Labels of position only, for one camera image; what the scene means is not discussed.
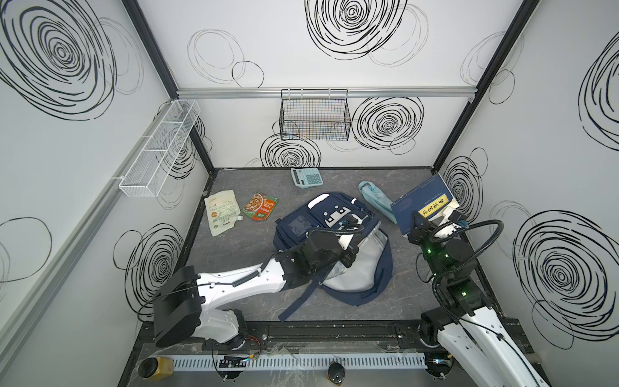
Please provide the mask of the navy blue small book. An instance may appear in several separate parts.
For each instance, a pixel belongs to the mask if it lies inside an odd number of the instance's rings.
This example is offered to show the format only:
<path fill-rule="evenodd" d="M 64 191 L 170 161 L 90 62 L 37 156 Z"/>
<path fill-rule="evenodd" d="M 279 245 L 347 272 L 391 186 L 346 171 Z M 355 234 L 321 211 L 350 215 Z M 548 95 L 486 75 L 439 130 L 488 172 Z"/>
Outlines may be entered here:
<path fill-rule="evenodd" d="M 435 174 L 390 206 L 401 234 L 408 235 L 413 227 L 414 214 L 435 221 L 439 217 L 449 216 L 459 208 L 459 203 L 443 177 Z"/>

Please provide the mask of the navy blue student backpack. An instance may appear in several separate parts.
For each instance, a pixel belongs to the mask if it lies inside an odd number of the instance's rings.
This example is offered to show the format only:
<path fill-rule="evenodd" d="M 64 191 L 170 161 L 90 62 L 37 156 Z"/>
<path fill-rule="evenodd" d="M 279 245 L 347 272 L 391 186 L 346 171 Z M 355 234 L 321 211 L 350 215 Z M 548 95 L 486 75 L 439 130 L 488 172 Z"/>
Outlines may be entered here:
<path fill-rule="evenodd" d="M 306 290 L 278 319 L 285 322 L 323 290 L 350 306 L 378 298 L 393 276 L 393 255 L 380 219 L 358 198 L 321 193 L 277 219 L 273 244 L 284 269 L 285 290 Z"/>

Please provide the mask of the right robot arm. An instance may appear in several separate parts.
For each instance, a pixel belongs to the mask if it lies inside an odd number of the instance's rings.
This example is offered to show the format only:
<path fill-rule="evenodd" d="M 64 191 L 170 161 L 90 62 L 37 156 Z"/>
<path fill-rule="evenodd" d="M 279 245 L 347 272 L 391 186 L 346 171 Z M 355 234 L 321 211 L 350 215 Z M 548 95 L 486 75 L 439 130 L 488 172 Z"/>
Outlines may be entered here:
<path fill-rule="evenodd" d="M 503 229 L 498 219 L 468 224 L 454 214 L 437 226 L 418 212 L 411 215 L 407 237 L 422 250 L 439 304 L 423 314 L 419 336 L 429 347 L 446 349 L 478 386 L 545 386 L 493 301 L 471 278 L 479 256 Z"/>

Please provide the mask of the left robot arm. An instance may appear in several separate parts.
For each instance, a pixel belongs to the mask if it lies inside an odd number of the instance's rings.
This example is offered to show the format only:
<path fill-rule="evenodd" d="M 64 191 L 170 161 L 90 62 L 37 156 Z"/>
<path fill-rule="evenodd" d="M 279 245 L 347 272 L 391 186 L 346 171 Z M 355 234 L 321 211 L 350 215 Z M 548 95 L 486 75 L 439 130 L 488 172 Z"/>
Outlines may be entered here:
<path fill-rule="evenodd" d="M 359 231 L 319 228 L 262 264 L 224 273 L 197 273 L 187 266 L 173 274 L 152 299 L 154 340 L 159 348 L 191 337 L 241 345 L 244 320 L 222 306 L 263 293 L 279 293 L 320 281 L 337 264 L 350 268 L 359 252 Z"/>

